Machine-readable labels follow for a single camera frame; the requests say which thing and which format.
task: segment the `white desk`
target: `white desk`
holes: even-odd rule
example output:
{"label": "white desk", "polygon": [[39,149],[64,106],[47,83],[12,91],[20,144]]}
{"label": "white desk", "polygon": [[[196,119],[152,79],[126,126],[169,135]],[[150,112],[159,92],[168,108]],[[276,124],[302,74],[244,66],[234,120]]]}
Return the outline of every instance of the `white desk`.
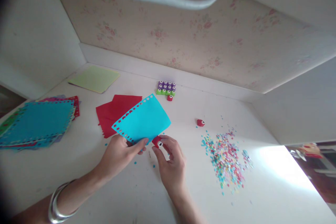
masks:
{"label": "white desk", "polygon": [[[65,80],[46,95],[78,95],[82,101],[80,117],[60,143],[36,151],[0,152],[1,178],[15,213],[99,162],[109,139],[103,138],[98,126],[97,106],[111,101],[115,94],[145,97],[155,92],[156,80],[119,72],[120,78],[104,94]],[[179,141],[187,157],[188,187],[209,223],[336,223],[327,204],[250,104],[181,86],[177,86],[173,102],[164,96],[157,98],[172,121],[165,134]],[[205,120],[205,127],[196,128],[197,118]],[[244,189],[232,195],[226,187],[222,196],[210,157],[201,146],[201,135],[208,130],[215,139],[216,134],[227,132],[227,124],[237,130],[234,140],[240,151],[248,151],[254,169],[245,172]],[[151,148],[92,196],[67,223],[175,223]]]}

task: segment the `bracelet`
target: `bracelet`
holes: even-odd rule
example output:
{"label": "bracelet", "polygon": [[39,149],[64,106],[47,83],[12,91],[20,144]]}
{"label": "bracelet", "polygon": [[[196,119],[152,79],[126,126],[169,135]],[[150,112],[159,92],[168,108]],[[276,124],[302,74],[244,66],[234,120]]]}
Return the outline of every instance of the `bracelet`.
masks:
{"label": "bracelet", "polygon": [[65,187],[67,187],[73,181],[75,181],[75,180],[72,180],[70,182],[64,183],[61,186],[59,186],[51,196],[49,209],[48,209],[48,219],[53,224],[57,224],[57,223],[61,223],[63,221],[66,221],[71,216],[73,216],[75,213],[77,213],[77,211],[79,209],[78,208],[75,212],[73,212],[70,215],[63,215],[59,212],[59,210],[57,208],[57,198],[58,198],[59,194],[63,191],[63,189]]}

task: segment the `sunlight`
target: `sunlight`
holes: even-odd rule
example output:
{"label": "sunlight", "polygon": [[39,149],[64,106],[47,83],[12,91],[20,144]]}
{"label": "sunlight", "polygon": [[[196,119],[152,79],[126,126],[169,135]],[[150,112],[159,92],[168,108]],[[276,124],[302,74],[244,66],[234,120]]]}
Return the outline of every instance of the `sunlight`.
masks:
{"label": "sunlight", "polygon": [[284,146],[264,147],[260,156],[265,164],[281,179],[299,188],[315,190],[305,173]]}

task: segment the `yellow-green paper sheet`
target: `yellow-green paper sheet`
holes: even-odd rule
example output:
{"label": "yellow-green paper sheet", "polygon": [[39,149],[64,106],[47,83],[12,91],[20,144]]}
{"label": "yellow-green paper sheet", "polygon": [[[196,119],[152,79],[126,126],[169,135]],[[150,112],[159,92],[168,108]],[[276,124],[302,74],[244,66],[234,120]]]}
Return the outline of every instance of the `yellow-green paper sheet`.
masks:
{"label": "yellow-green paper sheet", "polygon": [[85,88],[97,93],[104,93],[113,82],[120,76],[120,73],[97,66],[90,66],[68,83]]}

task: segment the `decorative paper border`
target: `decorative paper border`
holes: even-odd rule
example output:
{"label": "decorative paper border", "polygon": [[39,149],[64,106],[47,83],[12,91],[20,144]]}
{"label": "decorative paper border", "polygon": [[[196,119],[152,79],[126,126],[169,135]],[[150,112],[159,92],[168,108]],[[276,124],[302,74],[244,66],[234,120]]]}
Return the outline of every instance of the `decorative paper border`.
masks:
{"label": "decorative paper border", "polygon": [[137,105],[135,105],[133,108],[131,108],[126,114],[124,114],[122,117],[120,117],[112,126],[112,128],[119,133],[121,136],[126,138],[127,141],[134,143],[134,140],[132,140],[132,137],[125,134],[125,132],[119,127],[119,123],[121,123],[122,120],[124,120],[129,114],[131,114],[133,111],[135,111],[139,106],[142,106],[146,104],[146,101],[150,100],[151,98],[154,98],[155,96],[153,94],[147,96],[145,99],[143,99],[141,102],[139,102]]}

